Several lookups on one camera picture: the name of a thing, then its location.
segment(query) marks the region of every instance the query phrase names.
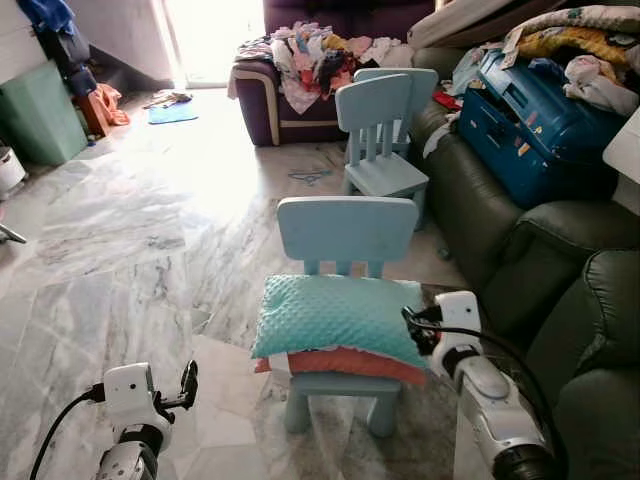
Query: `light blue chair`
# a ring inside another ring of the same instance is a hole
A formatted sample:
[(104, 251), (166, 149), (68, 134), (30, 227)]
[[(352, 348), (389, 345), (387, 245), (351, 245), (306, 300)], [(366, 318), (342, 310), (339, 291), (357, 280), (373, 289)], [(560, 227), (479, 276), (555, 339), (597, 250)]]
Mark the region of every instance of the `light blue chair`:
[[(366, 262), (368, 276), (381, 278), (384, 262), (404, 258), (418, 218), (406, 199), (377, 197), (289, 198), (278, 206), (285, 253), (304, 261), (304, 272), (317, 275), (320, 262), (336, 263), (336, 273), (349, 275), (352, 262)], [(335, 372), (298, 373), (291, 379), (285, 413), (290, 433), (310, 425), (310, 395), (375, 397), (367, 424), (378, 437), (393, 433), (400, 382), (388, 378)]]
[[(407, 158), (409, 151), (409, 126), (414, 114), (422, 112), (429, 102), (431, 95), (438, 84), (438, 73), (427, 68), (362, 68), (353, 76), (354, 82), (372, 80), (387, 75), (405, 74), (411, 79), (411, 89), (407, 102), (407, 112), (400, 119), (393, 122), (393, 144), (391, 151), (403, 158)], [(382, 147), (382, 129), (378, 128), (378, 152)], [(360, 149), (363, 150), (367, 143), (366, 130), (360, 135)]]
[[(392, 151), (394, 121), (406, 117), (410, 94), (409, 75), (388, 75), (342, 87), (336, 93), (336, 106), (338, 125), (350, 134), (343, 193), (352, 195), (357, 188), (373, 197), (412, 197), (419, 211), (419, 227), (429, 178)], [(359, 141), (363, 130), (367, 132), (364, 152)]]

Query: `marble floor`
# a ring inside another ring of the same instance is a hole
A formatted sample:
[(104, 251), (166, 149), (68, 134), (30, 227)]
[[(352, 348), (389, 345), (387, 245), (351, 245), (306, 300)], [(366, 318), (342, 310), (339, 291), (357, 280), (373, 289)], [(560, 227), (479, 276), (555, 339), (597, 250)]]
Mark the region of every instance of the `marble floor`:
[[(344, 146), (256, 149), (223, 90), (195, 92), (200, 118), (178, 124), (148, 125), (145, 98), (126, 104), (130, 126), (61, 167), (31, 167), (2, 204), (29, 242), (0, 245), (0, 477), (28, 476), (57, 413), (106, 369), (149, 361), (165, 391), (196, 358), (200, 395), (177, 415), (160, 478), (451, 478), (455, 398), (439, 382), (403, 392), (398, 432), (381, 441), (366, 400), (331, 397), (312, 402), (309, 433), (287, 435), (286, 390), (252, 373), (264, 278), (300, 271), (276, 206), (339, 193)], [(441, 245), (428, 223), (385, 276), (463, 287)], [(103, 406), (76, 407), (43, 478), (91, 478), (110, 441)]]

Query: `chair backrest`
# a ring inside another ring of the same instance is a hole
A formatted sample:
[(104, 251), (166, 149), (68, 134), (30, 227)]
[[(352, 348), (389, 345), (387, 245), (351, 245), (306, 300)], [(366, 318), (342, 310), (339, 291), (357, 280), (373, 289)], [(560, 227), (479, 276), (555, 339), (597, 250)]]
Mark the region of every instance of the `chair backrest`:
[(401, 260), (418, 218), (411, 200), (387, 197), (295, 197), (278, 205), (285, 253), (316, 275), (321, 261), (349, 275), (352, 262), (367, 262), (380, 278), (384, 262)]
[(438, 84), (438, 73), (428, 68), (362, 68), (353, 76), (354, 82), (362, 82), (388, 75), (404, 74), (411, 78), (411, 93), (407, 104), (407, 113), (402, 118), (398, 139), (407, 138), (411, 117), (414, 113), (422, 112), (429, 102), (433, 90)]
[(373, 161), (377, 155), (378, 125), (382, 125), (382, 155), (391, 155), (393, 146), (393, 121), (402, 119), (407, 113), (407, 102), (411, 89), (408, 75), (384, 77), (352, 83), (336, 92), (338, 125), (349, 132), (349, 161), (357, 165), (360, 161), (361, 129), (366, 129), (366, 159)]

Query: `pile of clothes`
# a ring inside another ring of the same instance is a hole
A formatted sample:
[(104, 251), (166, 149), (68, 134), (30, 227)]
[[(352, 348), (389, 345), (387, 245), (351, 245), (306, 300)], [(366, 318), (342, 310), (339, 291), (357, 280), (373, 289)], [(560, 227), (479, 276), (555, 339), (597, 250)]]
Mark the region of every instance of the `pile of clothes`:
[(353, 81), (358, 68), (410, 67), (413, 49), (398, 39), (341, 38), (330, 26), (296, 22), (244, 43), (236, 61), (273, 62), (291, 107), (302, 115), (318, 98), (326, 100)]
[[(465, 55), (448, 93), (460, 95), (474, 81), (487, 48)], [(553, 75), (565, 95), (628, 117), (640, 104), (640, 8), (593, 5), (550, 12), (514, 28), (502, 46), (503, 68), (516, 59)]]

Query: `wall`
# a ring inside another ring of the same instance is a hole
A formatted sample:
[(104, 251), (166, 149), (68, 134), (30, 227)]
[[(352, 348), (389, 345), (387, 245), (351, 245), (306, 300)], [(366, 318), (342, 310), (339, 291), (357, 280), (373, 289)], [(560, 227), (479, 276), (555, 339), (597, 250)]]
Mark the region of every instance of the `wall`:
[(160, 0), (66, 0), (89, 43), (155, 80), (173, 78)]

